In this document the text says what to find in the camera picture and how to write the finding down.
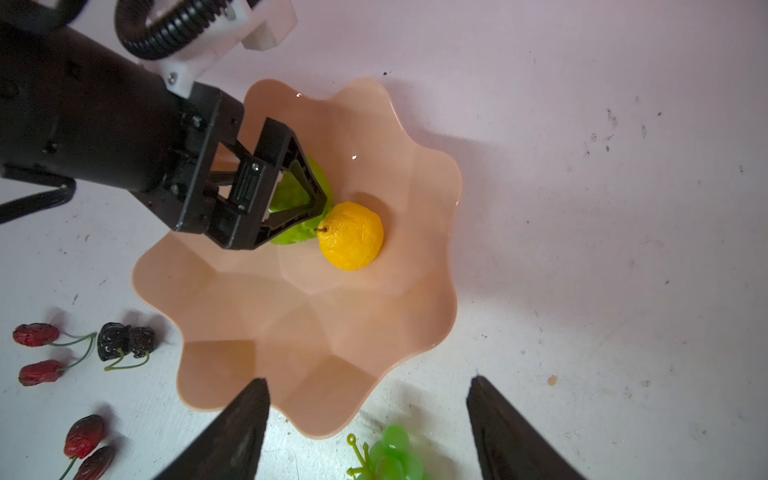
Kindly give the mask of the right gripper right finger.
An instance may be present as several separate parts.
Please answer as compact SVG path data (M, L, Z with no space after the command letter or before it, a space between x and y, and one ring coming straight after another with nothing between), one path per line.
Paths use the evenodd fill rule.
M486 377L471 380L466 405L483 479L584 479Z

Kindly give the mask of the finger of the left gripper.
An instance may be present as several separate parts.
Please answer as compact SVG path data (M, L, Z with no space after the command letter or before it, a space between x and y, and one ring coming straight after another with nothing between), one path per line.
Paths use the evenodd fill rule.
M310 201L301 207L324 207L326 195L315 179L295 132L286 124L264 121L255 148L241 142L227 147L237 160L233 171L220 171L218 184L229 189L227 201L236 207L269 207L277 185L291 172Z
M286 230L320 216L324 207L296 207L271 214L269 207L236 207L227 197L219 197L206 234L224 249L255 250Z

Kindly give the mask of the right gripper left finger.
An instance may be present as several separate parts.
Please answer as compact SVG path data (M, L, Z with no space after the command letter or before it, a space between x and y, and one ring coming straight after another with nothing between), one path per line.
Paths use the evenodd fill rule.
M159 480L253 480L270 411L267 381L252 380Z

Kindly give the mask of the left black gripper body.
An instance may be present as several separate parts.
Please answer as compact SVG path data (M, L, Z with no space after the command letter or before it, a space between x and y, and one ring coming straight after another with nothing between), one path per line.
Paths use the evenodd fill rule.
M180 101L178 140L167 150L157 185L133 196L170 230L203 234L210 225L218 187L210 180L221 144L237 141L243 104L217 87L196 83Z

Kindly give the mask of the green bumpy custard apple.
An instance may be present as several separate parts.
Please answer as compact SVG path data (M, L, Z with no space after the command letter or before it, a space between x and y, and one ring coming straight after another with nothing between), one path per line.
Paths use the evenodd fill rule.
M307 158L315 179L320 184L326 195L326 204L323 213L311 220L296 225L271 240L275 245L292 245L303 243L317 236L316 229L320 222L328 215L334 206L334 193L330 182L321 166L311 157ZM310 201L307 192L301 187L291 172L283 175L272 197L269 212L278 213L292 208L301 207Z

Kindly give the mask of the yellow fake pear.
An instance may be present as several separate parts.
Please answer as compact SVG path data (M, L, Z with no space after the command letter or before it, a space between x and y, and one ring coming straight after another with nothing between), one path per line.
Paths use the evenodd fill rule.
M385 238L379 215L354 202L335 205L315 232L324 257L344 271L359 270L371 264L379 255Z

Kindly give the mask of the green fake grape bunch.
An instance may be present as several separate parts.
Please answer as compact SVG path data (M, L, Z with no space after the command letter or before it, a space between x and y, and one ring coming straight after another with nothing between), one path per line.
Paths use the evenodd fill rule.
M411 446L406 429L400 424L390 424L381 438L369 445L359 443L354 434L346 437L359 465L348 468L346 475L355 480L427 480L431 479L421 458Z

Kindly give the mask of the pink wavy fruit bowl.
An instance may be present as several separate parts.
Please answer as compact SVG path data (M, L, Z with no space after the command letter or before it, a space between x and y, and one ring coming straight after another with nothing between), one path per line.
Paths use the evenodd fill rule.
M229 251L170 233L136 263L133 285L180 330L180 399L225 408L265 378L274 408L303 435L327 438L355 417L401 362L441 343L457 296L449 243L462 192L457 162L404 130L385 86L359 78L328 99L276 80L245 98L241 142L267 118L289 125L339 202L375 211L380 255L364 269L333 267L315 241Z

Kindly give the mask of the dark red cherry pair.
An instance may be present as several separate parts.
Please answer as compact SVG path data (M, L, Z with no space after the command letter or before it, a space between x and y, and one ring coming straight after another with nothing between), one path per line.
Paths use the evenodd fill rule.
M101 479L117 455L115 445L100 446L106 434L106 422L100 415L92 414L77 420L65 439L63 452L70 463L59 479L64 480L79 460L82 464L74 474L74 480Z

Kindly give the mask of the black cherry pair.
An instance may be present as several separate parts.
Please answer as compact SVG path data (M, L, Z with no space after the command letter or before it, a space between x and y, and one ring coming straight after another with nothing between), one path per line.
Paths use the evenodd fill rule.
M97 335L97 355L106 372L138 368L149 362L156 340L151 327L109 322Z

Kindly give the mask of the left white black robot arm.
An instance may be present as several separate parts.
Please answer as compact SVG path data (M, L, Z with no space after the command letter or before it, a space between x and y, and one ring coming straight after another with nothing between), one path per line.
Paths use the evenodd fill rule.
M1 175L39 192L1 219L69 202L78 181L130 192L176 232L253 250L328 205L299 140L267 119L254 149L244 106L200 75L236 46L264 51L296 26L288 1L120 1L117 54L77 32L81 1L1 5Z

